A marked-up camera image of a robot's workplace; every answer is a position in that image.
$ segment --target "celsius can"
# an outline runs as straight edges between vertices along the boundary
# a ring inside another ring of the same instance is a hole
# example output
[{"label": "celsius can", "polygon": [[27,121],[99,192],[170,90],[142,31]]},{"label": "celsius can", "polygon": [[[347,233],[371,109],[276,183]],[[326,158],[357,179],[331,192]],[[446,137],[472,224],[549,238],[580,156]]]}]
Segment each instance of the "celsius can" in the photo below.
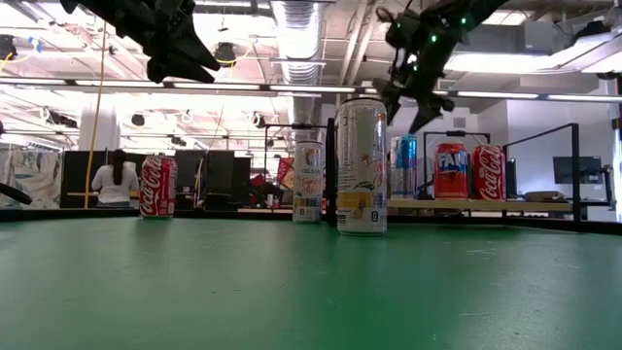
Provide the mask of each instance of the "celsius can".
[{"label": "celsius can", "polygon": [[473,198],[505,200],[505,155],[501,146],[475,147],[471,164],[475,182]]},{"label": "celsius can", "polygon": [[294,214],[297,223],[322,219],[324,151],[315,141],[297,141],[294,156]]},{"label": "celsius can", "polygon": [[391,139],[391,198],[415,196],[417,140],[414,135]]},{"label": "celsius can", "polygon": [[141,170],[140,215],[170,218],[175,213],[177,163],[172,157],[147,156]]},{"label": "celsius can", "polygon": [[387,230],[387,111],[375,98],[346,100],[338,112],[337,228],[343,234]]},{"label": "celsius can", "polygon": [[467,158],[462,143],[438,145],[434,159],[436,199],[468,199]]}]

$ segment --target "wooden shelf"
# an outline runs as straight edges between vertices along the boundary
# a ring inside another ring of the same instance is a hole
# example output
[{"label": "wooden shelf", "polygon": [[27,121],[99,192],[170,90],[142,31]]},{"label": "wooden shelf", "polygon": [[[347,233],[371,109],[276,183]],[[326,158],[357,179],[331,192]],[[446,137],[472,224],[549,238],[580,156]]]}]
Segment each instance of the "wooden shelf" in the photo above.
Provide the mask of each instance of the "wooden shelf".
[{"label": "wooden shelf", "polygon": [[570,212],[569,203],[525,202],[525,201],[491,201],[491,200],[417,200],[417,199],[389,199],[389,208],[412,209],[462,209],[485,211],[530,211],[530,212]]}]

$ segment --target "red soda can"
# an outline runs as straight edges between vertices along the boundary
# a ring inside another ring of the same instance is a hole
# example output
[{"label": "red soda can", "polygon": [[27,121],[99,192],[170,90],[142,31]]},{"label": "red soda can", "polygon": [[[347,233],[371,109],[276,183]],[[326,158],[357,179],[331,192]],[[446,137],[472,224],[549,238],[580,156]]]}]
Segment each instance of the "red soda can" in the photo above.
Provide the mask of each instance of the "red soda can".
[{"label": "red soda can", "polygon": [[177,163],[172,157],[147,156],[141,170],[140,215],[172,217],[177,195]]},{"label": "red soda can", "polygon": [[496,145],[475,147],[472,155],[473,198],[483,200],[505,200],[505,154]]},{"label": "red soda can", "polygon": [[462,143],[444,143],[434,158],[434,197],[468,199],[467,150]]}]

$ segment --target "black hair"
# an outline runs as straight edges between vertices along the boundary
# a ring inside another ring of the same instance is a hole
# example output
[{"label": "black hair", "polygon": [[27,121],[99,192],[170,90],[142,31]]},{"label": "black hair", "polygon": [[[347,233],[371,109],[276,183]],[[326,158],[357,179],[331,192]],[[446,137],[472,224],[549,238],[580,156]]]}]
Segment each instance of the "black hair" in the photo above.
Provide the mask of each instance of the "black hair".
[{"label": "black hair", "polygon": [[111,156],[113,164],[113,179],[115,185],[120,185],[123,181],[123,164],[125,163],[125,152],[123,150],[115,150]]}]

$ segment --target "coca-cola logo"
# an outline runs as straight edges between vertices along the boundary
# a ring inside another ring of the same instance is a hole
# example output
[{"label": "coca-cola logo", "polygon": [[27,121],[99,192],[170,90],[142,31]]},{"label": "coca-cola logo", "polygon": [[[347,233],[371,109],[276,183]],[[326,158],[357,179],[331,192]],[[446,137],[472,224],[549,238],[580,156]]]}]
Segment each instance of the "coca-cola logo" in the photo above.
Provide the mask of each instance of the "coca-cola logo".
[{"label": "coca-cola logo", "polygon": [[484,180],[484,188],[479,194],[484,199],[501,199],[502,151],[498,146],[482,146],[478,155],[479,177]]},{"label": "coca-cola logo", "polygon": [[162,160],[158,157],[147,157],[143,164],[143,186],[140,200],[141,214],[154,215],[159,200],[160,174]]}]

